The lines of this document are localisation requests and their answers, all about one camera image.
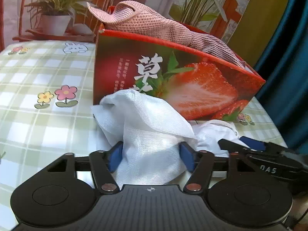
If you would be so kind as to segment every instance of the yellow flower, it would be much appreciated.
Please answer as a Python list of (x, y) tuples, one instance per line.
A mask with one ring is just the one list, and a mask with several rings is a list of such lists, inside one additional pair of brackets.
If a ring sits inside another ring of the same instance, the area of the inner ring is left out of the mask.
[(51, 94), (49, 91), (46, 91), (45, 93), (39, 93), (38, 94), (38, 103), (44, 102), (49, 103), (50, 99), (53, 98), (53, 94)]

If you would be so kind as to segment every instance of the plant pot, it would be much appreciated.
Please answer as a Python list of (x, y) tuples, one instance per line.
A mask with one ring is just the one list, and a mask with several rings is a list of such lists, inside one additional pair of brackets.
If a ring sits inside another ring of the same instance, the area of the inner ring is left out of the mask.
[(70, 22), (70, 16), (41, 15), (42, 31), (46, 35), (63, 36)]

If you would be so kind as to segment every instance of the cable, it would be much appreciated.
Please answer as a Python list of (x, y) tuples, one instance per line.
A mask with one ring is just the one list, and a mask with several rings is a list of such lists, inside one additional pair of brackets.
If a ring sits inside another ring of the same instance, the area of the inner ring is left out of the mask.
[(306, 216), (307, 213), (308, 213), (308, 208), (303, 213), (303, 215), (294, 223), (294, 226), (296, 226)]

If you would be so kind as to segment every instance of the silver screw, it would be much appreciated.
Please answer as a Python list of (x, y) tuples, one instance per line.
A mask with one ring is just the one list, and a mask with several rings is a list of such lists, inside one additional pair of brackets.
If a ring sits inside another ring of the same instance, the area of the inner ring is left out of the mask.
[(197, 183), (191, 183), (186, 186), (189, 191), (199, 191), (201, 190), (201, 185)]
[(102, 190), (110, 192), (110, 191), (115, 191), (116, 190), (116, 185), (112, 183), (106, 183), (102, 185)]

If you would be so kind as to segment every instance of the table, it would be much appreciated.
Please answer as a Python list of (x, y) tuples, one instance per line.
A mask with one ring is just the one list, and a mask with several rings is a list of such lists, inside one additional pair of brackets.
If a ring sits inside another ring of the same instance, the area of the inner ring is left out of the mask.
[[(0, 53), (0, 156), (5, 152), (0, 163), (0, 230), (17, 224), (10, 195), (18, 185), (66, 152), (87, 156), (101, 149), (90, 110), (95, 44), (66, 54), (66, 43), (23, 42)], [(54, 94), (62, 85), (77, 88), (72, 90), (72, 101), (78, 102), (71, 103), (73, 107), (57, 106), (56, 97), (48, 102), (50, 95), (42, 94)], [(235, 122), (241, 136), (286, 146), (257, 99), (242, 113)]]

